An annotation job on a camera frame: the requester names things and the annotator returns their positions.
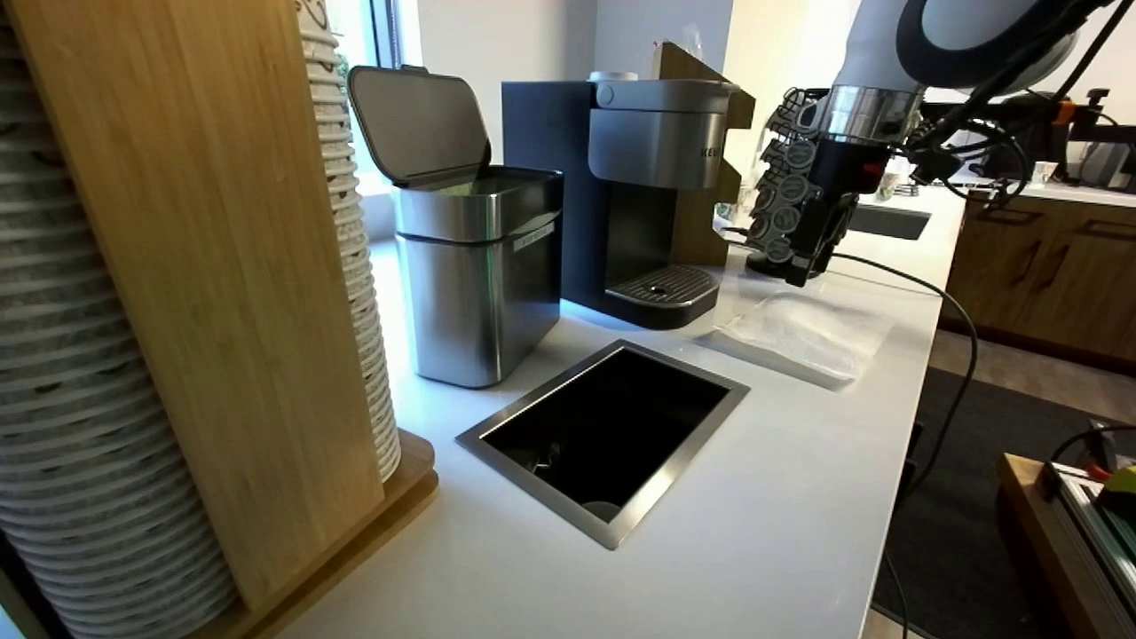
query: metal frame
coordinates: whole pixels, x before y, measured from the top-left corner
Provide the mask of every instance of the metal frame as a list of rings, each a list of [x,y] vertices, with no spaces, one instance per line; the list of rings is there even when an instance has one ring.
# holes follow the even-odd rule
[[[368,0],[368,38],[379,67],[403,67],[397,0]]]
[[[608,358],[632,352],[643,358],[653,358],[658,365],[688,374],[697,381],[718,385],[724,386],[724,397],[703,414],[703,422],[672,452],[672,458],[636,490],[636,498],[610,517],[597,517],[592,511],[585,511],[582,503],[575,503],[568,494],[553,490],[550,482],[545,482],[539,476],[531,476],[529,469],[522,469],[518,462],[513,462],[507,453],[502,453],[492,443],[487,443],[489,433],[503,431],[513,418],[518,418],[522,413],[529,413],[531,405],[547,400],[550,396],[571,386],[575,381],[582,381],[585,374],[592,374],[597,365],[605,365]],[[592,538],[600,547],[617,551],[639,524],[643,517],[662,503],[662,498],[679,482],[679,476],[691,464],[691,458],[701,453],[701,446],[713,436],[713,431],[740,409],[740,400],[748,396],[748,386],[713,377],[705,371],[684,365],[679,358],[668,358],[662,352],[627,346],[627,340],[613,340],[605,352],[588,356],[585,361],[565,371],[562,377],[553,377],[550,385],[529,392],[526,397],[518,397],[514,405],[507,405],[503,413],[477,422],[474,431],[464,431],[457,436],[457,443],[464,443],[477,458],[484,458],[489,469],[497,469],[503,480],[513,480],[518,490],[526,490],[529,498],[535,498],[539,503],[547,503],[550,511],[559,511],[562,517],[568,517],[579,533]]]

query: wooden shelf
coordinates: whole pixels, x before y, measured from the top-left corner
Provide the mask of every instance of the wooden shelf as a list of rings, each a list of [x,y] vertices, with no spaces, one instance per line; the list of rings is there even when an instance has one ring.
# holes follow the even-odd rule
[[[1045,498],[1040,469],[1034,458],[1001,453],[998,490],[1010,508],[1010,533],[1030,547],[1030,567],[1040,573],[1072,637],[1136,637],[1136,623],[1113,588],[1086,538],[1063,500]]]
[[[259,610],[230,610],[208,629],[201,639],[234,639],[234,637],[276,637],[289,623],[308,610],[326,588],[335,588],[346,574],[353,574],[367,558],[372,558],[386,539],[395,539],[433,498],[433,446],[403,431],[403,464],[382,482],[386,498],[375,511],[363,517],[363,524],[332,551],[323,566],[316,566],[296,588],[279,592],[275,603]]]

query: wall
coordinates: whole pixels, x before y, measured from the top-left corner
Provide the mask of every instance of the wall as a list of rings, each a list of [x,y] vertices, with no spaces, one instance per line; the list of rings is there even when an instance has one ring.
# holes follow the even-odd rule
[[[502,165],[502,83],[585,80],[592,25],[597,0],[419,0],[405,56],[474,85]]]
[[[1094,42],[1094,37],[1107,20],[1107,16],[1113,16],[1113,7],[1097,11],[1086,20],[1086,30],[1077,38],[1072,56],[1052,80],[1045,80],[1036,88],[1058,88],[1065,83],[1065,75],[1072,72],[1078,54]],[[1127,20],[1113,31],[1113,38],[1099,46],[1097,59],[1086,67],[1086,75],[1072,85],[1069,97],[1077,102],[1083,102],[1089,88],[1103,85],[1103,88],[1113,88],[1103,98],[1107,115],[1118,116],[1122,123],[1136,129],[1134,67],[1136,67],[1136,11],[1130,11]]]
[[[672,38],[703,65],[724,65],[734,0],[597,0],[597,67],[658,80],[658,42]]]
[[[805,0],[805,4],[761,4],[740,0],[724,75],[758,97],[758,129],[733,133],[728,160],[741,172],[741,201],[752,199],[758,181],[758,153],[763,116],[780,102],[793,85],[829,85],[845,59],[845,37],[851,30],[858,0]],[[1097,11],[1072,56],[1045,80],[1036,88],[1058,88],[1078,54],[1089,46],[1097,30],[1103,25],[1113,7]],[[1107,115],[1122,123],[1136,123],[1136,83],[1130,80],[1136,67],[1136,17],[1130,16],[1107,46],[1097,54],[1094,67],[1069,91],[1072,98],[1086,98],[1086,88],[1107,85],[1113,97]]]

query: stack of paper cups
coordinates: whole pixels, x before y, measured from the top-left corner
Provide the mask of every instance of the stack of paper cups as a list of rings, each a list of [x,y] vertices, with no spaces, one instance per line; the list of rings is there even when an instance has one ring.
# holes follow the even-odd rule
[[[397,427],[389,413],[379,303],[375,303],[375,283],[368,271],[368,235],[363,219],[363,199],[355,191],[358,181],[355,181],[346,59],[337,54],[337,37],[326,25],[323,0],[297,0],[297,37],[304,51],[335,232],[340,240],[340,262],[346,262],[347,303],[355,320],[355,349],[363,361],[368,427],[375,436],[375,462],[379,462],[379,476],[389,480],[403,462],[403,443],[397,443]]]
[[[3,11],[0,67],[0,529],[74,637],[190,637],[234,584]]]

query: wooden cabinet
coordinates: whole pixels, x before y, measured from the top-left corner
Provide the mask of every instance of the wooden cabinet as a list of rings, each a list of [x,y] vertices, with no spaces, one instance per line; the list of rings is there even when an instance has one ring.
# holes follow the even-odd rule
[[[952,296],[987,339],[1136,371],[1136,209],[968,201]]]

